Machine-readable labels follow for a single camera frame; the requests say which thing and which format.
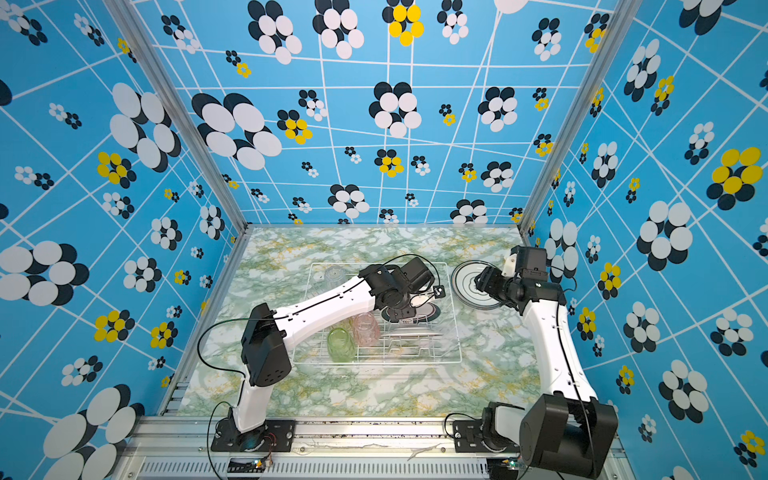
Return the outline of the green rimmed plate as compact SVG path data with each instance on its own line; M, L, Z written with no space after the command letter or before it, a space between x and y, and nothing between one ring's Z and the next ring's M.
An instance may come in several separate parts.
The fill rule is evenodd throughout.
M492 264L481 260L470 260L457 265L451 274L450 283L453 292L470 308L488 311L502 306L499 301L477 288L476 278L488 266Z

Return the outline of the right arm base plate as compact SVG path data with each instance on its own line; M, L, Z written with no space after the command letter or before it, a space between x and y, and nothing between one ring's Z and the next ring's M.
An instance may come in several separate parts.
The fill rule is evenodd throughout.
M486 427L479 419L460 418L447 422L447 432L453 438L457 453L519 455L521 447L516 442Z

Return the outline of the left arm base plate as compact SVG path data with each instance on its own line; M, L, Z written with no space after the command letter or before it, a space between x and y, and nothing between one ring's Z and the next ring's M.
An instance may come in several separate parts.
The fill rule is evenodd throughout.
M233 418L224 418L216 423L211 450L213 452L290 452L295 437L294 420L266 420L254 430L243 433Z

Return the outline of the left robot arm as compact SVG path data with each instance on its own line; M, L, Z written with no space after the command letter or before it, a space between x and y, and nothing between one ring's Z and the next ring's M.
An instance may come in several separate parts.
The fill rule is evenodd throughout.
M291 371L291 353L303 341L349 317L380 310L389 318L414 316L417 308L445 296L437 267L413 254L403 266L371 264L341 285L277 309L253 308L241 337L246 371L231 418L241 434L266 422L273 386Z

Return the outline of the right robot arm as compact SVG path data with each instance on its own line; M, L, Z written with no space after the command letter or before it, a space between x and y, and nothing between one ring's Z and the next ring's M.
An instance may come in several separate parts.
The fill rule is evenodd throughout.
M565 293L548 280L546 252L515 246L502 268L487 266L476 288L517 311L531 335L541 395L529 408L491 402L482 442L495 453L519 452L525 466L588 479L600 476L618 429L613 407L599 401L581 367Z

